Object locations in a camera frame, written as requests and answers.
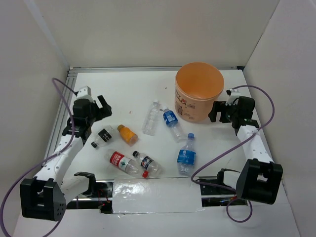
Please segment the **blue label white cap bottle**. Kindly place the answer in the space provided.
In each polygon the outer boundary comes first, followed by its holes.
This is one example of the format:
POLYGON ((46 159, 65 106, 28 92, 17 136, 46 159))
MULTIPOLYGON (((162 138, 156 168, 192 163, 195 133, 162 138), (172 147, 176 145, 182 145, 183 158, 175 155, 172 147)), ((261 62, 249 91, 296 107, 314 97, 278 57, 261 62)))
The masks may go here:
POLYGON ((176 142, 185 140, 185 133, 175 113, 167 106, 162 107, 163 120, 176 142))

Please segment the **clear unlabelled plastic bottle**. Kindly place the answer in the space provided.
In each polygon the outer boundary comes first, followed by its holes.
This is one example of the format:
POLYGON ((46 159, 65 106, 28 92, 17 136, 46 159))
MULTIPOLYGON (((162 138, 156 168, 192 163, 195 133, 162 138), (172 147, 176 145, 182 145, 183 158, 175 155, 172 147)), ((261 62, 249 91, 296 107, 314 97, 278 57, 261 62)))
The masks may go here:
POLYGON ((159 100, 154 100, 152 104, 150 105, 144 119, 144 123, 142 126, 142 132, 144 134, 154 136, 157 120, 158 120, 159 109, 160 109, 159 100))

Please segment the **red label red cap bottle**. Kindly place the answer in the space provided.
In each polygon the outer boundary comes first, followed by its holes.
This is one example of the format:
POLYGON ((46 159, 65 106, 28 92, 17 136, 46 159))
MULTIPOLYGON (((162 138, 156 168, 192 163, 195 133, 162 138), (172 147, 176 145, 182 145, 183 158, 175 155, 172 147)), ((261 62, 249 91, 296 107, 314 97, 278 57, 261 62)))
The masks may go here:
POLYGON ((111 165, 134 178, 149 177, 149 172, 144 170, 135 160, 128 158, 116 150, 107 149, 105 158, 111 165))

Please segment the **pepsi bottle black cap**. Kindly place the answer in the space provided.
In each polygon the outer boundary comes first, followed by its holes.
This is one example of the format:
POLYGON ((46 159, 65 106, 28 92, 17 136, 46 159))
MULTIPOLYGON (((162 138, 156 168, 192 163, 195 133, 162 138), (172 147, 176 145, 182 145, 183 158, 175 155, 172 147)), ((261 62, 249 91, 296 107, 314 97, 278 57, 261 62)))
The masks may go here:
POLYGON ((134 151, 132 155, 136 159, 137 163, 148 171, 151 176, 158 177, 162 173, 161 165, 147 154, 134 151))

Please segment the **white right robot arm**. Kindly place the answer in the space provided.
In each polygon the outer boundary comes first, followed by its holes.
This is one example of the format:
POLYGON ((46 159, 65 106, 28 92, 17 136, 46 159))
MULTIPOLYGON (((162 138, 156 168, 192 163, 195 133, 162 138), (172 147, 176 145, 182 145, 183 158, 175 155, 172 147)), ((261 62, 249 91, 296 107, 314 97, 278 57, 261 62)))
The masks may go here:
POLYGON ((221 169, 215 182, 222 194, 232 188, 237 197, 265 204, 274 204, 283 175, 280 164, 274 163, 267 153, 259 124, 252 118, 255 101, 250 97, 233 96, 227 102, 215 101, 209 118, 211 122, 231 123, 238 139, 244 143, 245 165, 241 172, 221 169))

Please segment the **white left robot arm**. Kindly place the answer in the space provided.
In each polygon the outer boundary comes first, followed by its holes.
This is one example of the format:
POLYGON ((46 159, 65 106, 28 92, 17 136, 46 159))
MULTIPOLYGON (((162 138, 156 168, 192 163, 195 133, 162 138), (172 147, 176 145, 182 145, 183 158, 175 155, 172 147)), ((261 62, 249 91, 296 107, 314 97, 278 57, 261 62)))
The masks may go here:
POLYGON ((76 196, 92 197, 97 193, 93 173, 78 171, 70 179, 64 179, 75 156, 91 135, 92 125, 112 115, 112 108, 104 97, 99 95, 97 98, 101 107, 90 96, 77 97, 53 158, 46 161, 33 178, 21 182, 23 217, 60 221, 67 204, 76 196))

